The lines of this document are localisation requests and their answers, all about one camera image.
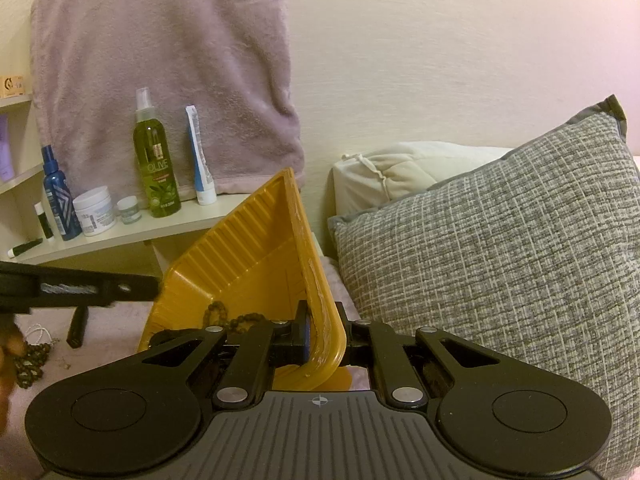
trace gray pillow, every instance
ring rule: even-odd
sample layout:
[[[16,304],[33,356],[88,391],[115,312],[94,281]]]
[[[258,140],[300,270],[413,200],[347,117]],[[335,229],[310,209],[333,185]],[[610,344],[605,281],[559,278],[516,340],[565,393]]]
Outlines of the gray pillow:
[[[330,219],[362,317],[435,325],[572,378],[613,416],[598,470],[640,464],[640,180],[614,96],[469,173]]]

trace pink towel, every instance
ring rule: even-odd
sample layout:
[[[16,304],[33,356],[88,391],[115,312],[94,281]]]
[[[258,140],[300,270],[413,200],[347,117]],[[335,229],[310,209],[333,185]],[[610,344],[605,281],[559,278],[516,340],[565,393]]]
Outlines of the pink towel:
[[[302,179],[283,0],[35,0],[31,33],[41,141],[74,195],[107,185],[144,199],[132,143],[144,86],[182,199],[194,196],[187,105],[218,192],[252,192],[286,166]]]

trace lip balm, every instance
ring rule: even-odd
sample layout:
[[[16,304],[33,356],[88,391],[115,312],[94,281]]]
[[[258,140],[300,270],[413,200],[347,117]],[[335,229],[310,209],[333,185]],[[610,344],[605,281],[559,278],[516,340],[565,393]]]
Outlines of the lip balm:
[[[33,208],[36,210],[36,215],[38,215],[38,220],[40,221],[40,227],[42,227],[44,237],[47,240],[51,240],[53,238],[53,231],[51,230],[51,225],[49,225],[49,220],[47,220],[47,215],[44,213],[42,202],[34,204]]]

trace shelf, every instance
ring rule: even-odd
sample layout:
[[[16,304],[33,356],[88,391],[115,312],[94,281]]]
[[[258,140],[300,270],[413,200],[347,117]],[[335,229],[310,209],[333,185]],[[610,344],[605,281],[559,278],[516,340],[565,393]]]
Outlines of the shelf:
[[[38,164],[33,168],[29,168],[27,171],[23,171],[20,175],[14,176],[11,180],[7,180],[6,182],[0,182],[0,194],[13,189],[18,186],[18,184],[23,183],[28,178],[32,176],[36,176],[37,174],[42,172],[42,164]]]
[[[0,99],[0,112],[3,108],[31,101],[31,94],[17,95],[15,97],[4,97]]]
[[[142,218],[134,224],[125,225],[118,218],[116,225],[108,231],[91,237],[81,234],[68,242],[62,241],[56,233],[54,240],[50,242],[44,240],[39,246],[29,249],[13,261],[42,264],[109,247],[208,229],[231,213],[248,196],[247,194],[220,195],[215,203],[206,206],[198,205],[195,200],[189,200],[182,202],[180,211],[165,218],[153,218],[148,210],[143,210]]]

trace yellow plastic tray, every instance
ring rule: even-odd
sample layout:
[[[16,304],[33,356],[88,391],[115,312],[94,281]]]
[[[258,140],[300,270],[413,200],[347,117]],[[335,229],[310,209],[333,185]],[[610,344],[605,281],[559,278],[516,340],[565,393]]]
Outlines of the yellow plastic tray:
[[[306,300],[312,316],[309,360],[277,370],[273,387],[349,387],[347,371],[338,370],[346,347],[344,328],[291,169],[254,192],[167,270],[138,351],[147,349],[161,330],[200,328],[215,300],[225,304],[229,319],[250,312],[293,319],[298,301]]]

